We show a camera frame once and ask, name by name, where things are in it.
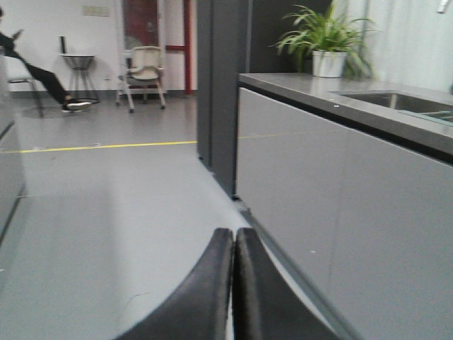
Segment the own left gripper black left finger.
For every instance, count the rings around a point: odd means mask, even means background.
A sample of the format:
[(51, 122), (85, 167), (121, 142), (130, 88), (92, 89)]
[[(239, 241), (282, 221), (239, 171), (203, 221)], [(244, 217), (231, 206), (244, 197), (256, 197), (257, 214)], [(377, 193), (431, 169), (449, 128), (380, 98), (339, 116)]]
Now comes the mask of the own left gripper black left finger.
[(193, 269), (169, 297), (119, 339), (225, 339), (234, 236), (217, 228)]

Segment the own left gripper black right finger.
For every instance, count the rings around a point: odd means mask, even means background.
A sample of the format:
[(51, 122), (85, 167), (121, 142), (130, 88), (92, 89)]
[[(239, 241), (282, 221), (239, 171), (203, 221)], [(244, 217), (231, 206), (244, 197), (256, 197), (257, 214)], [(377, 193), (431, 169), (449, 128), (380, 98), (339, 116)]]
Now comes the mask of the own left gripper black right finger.
[(289, 287), (251, 228), (236, 234), (234, 338), (338, 338)]

